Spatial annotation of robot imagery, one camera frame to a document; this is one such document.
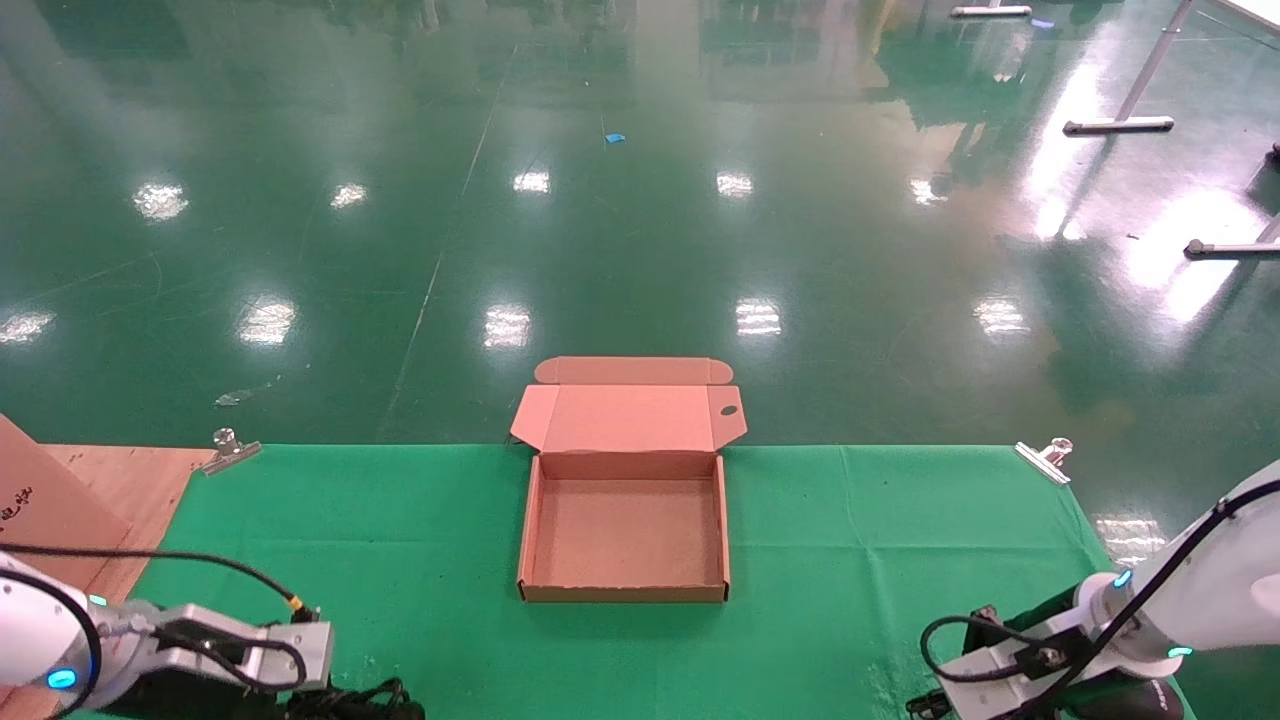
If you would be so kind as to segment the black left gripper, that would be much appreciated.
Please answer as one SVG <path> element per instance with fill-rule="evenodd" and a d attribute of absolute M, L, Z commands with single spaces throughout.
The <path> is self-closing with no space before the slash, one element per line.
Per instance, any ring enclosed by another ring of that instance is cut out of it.
<path fill-rule="evenodd" d="M 275 694 L 216 680 L 141 680 L 105 706 L 114 719 L 285 719 Z"/>

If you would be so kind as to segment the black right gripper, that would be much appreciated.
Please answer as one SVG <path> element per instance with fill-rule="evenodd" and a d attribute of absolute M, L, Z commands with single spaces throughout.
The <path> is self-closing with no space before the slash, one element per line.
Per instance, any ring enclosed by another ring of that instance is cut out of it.
<path fill-rule="evenodd" d="M 1085 700 L 1085 719 L 1190 719 L 1190 711 L 1171 678 L 1111 673 Z"/>

